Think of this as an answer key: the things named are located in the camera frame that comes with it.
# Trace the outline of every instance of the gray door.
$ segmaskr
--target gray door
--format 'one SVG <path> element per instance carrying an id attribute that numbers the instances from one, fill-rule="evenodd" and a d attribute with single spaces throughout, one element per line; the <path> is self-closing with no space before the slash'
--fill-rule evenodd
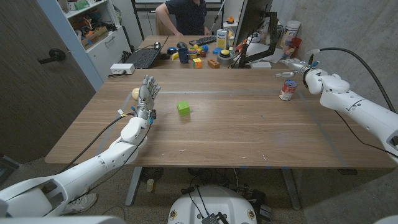
<path id="1" fill-rule="evenodd" d="M 95 91 L 36 1 L 2 0 L 0 19 L 0 153 L 25 163 L 47 155 Z M 40 64 L 50 49 L 66 59 Z"/>

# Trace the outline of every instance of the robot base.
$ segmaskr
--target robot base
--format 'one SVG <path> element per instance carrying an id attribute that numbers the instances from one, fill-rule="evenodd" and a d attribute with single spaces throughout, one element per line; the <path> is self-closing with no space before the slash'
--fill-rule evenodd
<path id="1" fill-rule="evenodd" d="M 203 202 L 209 212 L 209 214 L 218 212 L 226 215 L 228 223 L 247 223 L 256 224 L 256 216 L 254 209 L 251 204 L 242 196 L 234 192 L 233 190 L 225 187 L 214 187 L 214 186 L 203 186 L 199 187 L 199 191 Z M 194 192 L 191 192 L 192 200 L 198 206 L 201 214 L 207 217 L 206 210 L 198 194 L 198 190 L 195 188 Z M 202 219 L 196 206 L 192 203 L 189 194 L 181 196 L 177 201 L 174 202 L 170 213 L 175 212 L 175 218 L 170 217 L 168 224 L 176 223 L 197 223 L 201 224 Z"/>

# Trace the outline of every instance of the table leg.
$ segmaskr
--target table leg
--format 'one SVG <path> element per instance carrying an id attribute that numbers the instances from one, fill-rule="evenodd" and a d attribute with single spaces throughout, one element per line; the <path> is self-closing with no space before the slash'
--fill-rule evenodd
<path id="1" fill-rule="evenodd" d="M 287 192 L 289 193 L 290 202 L 294 210 L 300 210 L 301 204 L 299 200 L 299 195 L 297 194 L 296 185 L 294 184 L 292 170 L 282 169 L 282 175 L 284 176 L 284 181 L 286 185 Z"/>
<path id="2" fill-rule="evenodd" d="M 126 197 L 126 205 L 127 206 L 131 206 L 134 201 L 134 198 L 136 197 L 136 192 L 138 189 L 139 177 L 141 175 L 141 170 L 142 170 L 142 167 L 135 167 L 134 171 L 132 172 L 129 192 L 127 192 L 127 197 Z"/>

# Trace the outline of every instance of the paper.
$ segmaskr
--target paper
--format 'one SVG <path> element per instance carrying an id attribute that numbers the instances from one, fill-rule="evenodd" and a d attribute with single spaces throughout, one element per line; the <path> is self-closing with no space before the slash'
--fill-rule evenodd
<path id="1" fill-rule="evenodd" d="M 266 51 L 266 50 L 268 50 L 268 48 L 269 48 L 268 45 L 253 42 L 249 45 L 248 50 L 246 51 L 246 56 L 250 56 L 250 55 L 254 55 L 254 54 Z M 268 62 L 277 63 L 280 60 L 280 58 L 282 57 L 282 55 L 283 55 L 282 49 L 275 49 L 275 52 L 273 55 L 264 57 L 259 60 L 255 60 L 255 62 L 259 62 L 260 60 L 265 60 Z"/>

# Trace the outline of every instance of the door handle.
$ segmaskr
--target door handle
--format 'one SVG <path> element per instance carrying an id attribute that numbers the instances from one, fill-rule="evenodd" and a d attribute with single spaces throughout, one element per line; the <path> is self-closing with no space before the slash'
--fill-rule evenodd
<path id="1" fill-rule="evenodd" d="M 105 42 L 105 44 L 110 43 L 113 39 L 114 39 L 114 36 L 113 36 L 110 40 L 108 40 L 107 42 Z"/>
<path id="2" fill-rule="evenodd" d="M 60 62 L 67 57 L 65 53 L 60 49 L 51 49 L 49 55 L 49 58 L 38 60 L 39 63 L 45 64 L 50 62 Z"/>

